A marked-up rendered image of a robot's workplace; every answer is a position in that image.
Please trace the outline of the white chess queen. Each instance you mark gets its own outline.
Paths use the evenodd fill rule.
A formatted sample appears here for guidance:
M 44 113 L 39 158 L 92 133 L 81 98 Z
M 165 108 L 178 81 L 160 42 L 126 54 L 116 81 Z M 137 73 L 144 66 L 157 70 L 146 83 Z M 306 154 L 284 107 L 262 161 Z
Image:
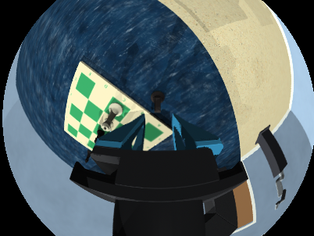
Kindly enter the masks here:
M 112 103 L 109 106 L 109 116 L 104 120 L 104 123 L 101 124 L 101 127 L 104 131 L 110 131 L 112 126 L 112 121 L 116 116 L 120 116 L 123 112 L 123 107 L 119 103 Z

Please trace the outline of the green and cream chessboard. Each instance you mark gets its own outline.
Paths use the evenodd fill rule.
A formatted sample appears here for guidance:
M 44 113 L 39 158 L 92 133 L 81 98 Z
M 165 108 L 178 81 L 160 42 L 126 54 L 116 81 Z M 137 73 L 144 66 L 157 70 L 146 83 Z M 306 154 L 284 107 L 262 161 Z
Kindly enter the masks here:
M 91 151 L 97 130 L 109 116 L 109 106 L 119 103 L 123 107 L 120 116 L 112 121 L 110 131 L 129 123 L 141 114 L 145 114 L 145 140 L 143 150 L 149 150 L 169 137 L 173 129 L 163 123 L 147 109 L 139 105 L 119 88 L 106 80 L 99 73 L 80 61 L 66 104 L 64 131 Z

